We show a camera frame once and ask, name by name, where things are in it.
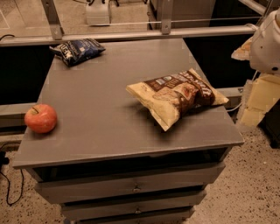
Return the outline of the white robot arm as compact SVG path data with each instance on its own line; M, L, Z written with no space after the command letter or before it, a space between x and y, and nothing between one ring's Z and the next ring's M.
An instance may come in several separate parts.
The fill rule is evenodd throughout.
M272 11L254 35L233 51L234 60L248 60L261 73L280 74L280 8Z

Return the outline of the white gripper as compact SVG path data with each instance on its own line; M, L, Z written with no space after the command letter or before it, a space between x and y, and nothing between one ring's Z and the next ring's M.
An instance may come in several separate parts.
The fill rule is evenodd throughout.
M247 39L240 47L233 51L231 58L235 60L249 60L252 38Z

